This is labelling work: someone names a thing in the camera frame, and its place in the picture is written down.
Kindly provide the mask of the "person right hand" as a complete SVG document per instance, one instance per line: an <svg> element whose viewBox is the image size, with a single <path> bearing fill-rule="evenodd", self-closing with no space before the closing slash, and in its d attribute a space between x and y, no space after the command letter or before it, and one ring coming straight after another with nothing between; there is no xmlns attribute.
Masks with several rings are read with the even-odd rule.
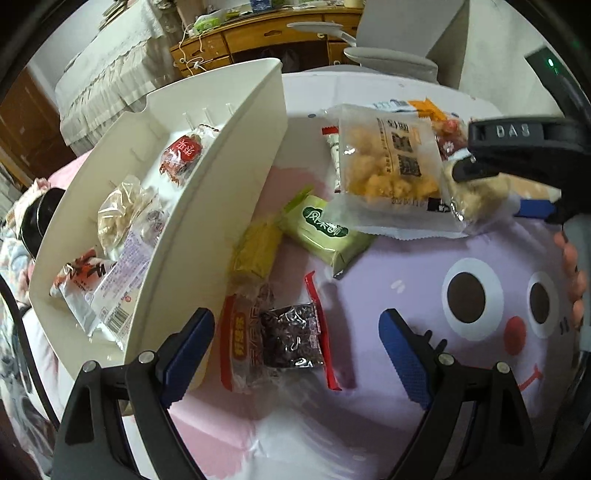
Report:
<svg viewBox="0 0 591 480"><path fill-rule="evenodd" d="M583 295L588 286L587 275L578 267L578 251L576 247L567 240L563 231L554 235L554 242L562 252L563 270L569 281L568 297L572 304L571 319L572 326L579 330L582 326L585 306Z"/></svg>

